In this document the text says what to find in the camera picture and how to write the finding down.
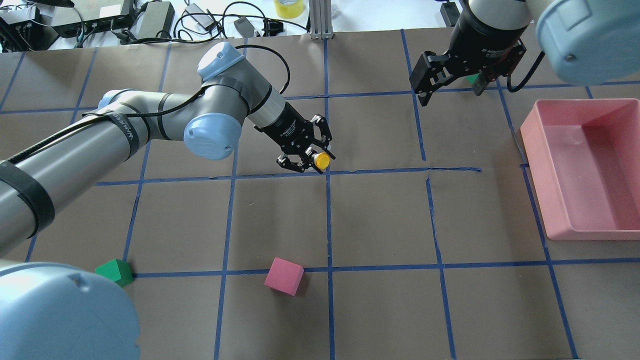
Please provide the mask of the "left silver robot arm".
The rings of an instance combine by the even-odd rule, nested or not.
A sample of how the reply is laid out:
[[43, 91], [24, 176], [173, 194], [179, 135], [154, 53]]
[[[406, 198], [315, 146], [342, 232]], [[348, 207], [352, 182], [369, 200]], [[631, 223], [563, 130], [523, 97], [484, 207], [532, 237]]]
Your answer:
[[[1, 253], [31, 239], [153, 140], [197, 157], [231, 155], [243, 123], [279, 146], [277, 164], [319, 174], [335, 158], [327, 119], [305, 119], [229, 42], [199, 60], [193, 95], [108, 91], [95, 110], [1, 162]], [[3, 360], [137, 360], [140, 322], [121, 283], [54, 262], [1, 262]]]

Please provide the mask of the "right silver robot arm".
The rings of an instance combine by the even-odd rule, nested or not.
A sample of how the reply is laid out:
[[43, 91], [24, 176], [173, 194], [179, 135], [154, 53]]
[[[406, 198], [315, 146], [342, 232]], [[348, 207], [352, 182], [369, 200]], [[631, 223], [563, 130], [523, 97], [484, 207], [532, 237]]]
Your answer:
[[[599, 85], [639, 71], [637, 0], [464, 0], [443, 54], [423, 52], [409, 76], [425, 107], [434, 92], [466, 76], [476, 96], [500, 77], [518, 92], [543, 59], [567, 84]], [[512, 73], [527, 52], [521, 37], [535, 23], [541, 49], [522, 81]]]

